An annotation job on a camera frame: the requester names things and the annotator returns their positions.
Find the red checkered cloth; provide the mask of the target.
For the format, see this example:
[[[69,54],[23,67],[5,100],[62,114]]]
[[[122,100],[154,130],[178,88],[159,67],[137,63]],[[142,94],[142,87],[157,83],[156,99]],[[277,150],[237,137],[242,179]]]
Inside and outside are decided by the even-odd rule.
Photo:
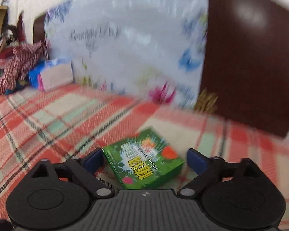
[[[24,43],[13,48],[13,55],[3,69],[0,78],[0,95],[6,90],[14,90],[18,80],[24,80],[28,72],[40,59],[48,59],[48,50],[43,41],[34,44]]]

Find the red feather decoration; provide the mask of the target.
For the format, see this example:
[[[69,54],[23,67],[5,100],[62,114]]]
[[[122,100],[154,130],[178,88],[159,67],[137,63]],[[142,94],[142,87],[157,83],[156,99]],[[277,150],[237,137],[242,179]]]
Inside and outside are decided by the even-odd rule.
[[[22,43],[26,41],[24,24],[23,24],[23,12],[19,14],[16,25],[7,25],[3,28],[2,37],[6,40],[6,45],[10,45],[12,42]]]

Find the clear bin with clutter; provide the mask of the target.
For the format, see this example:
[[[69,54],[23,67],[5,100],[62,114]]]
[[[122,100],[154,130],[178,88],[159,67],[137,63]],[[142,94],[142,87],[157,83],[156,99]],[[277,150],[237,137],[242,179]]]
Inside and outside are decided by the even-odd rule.
[[[4,69],[7,62],[13,55],[13,48],[7,46],[6,38],[0,40],[0,69]]]

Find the floral plastic bag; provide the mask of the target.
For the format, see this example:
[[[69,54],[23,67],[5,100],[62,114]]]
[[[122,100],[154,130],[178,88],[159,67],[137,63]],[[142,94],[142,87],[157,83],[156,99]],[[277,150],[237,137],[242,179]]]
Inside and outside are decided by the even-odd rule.
[[[45,16],[77,82],[181,109],[198,98],[209,0],[65,0]]]

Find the blue tissue pack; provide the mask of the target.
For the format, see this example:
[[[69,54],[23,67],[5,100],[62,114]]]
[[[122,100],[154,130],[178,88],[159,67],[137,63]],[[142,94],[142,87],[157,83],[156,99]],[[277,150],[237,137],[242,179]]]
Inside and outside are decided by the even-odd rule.
[[[40,91],[49,91],[74,82],[70,60],[41,60],[29,71],[30,85]]]

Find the green box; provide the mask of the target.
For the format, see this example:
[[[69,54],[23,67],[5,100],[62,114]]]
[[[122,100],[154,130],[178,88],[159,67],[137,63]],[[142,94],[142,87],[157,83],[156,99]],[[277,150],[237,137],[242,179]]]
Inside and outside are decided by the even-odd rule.
[[[184,160],[154,129],[102,148],[124,189],[158,189],[181,173]]]

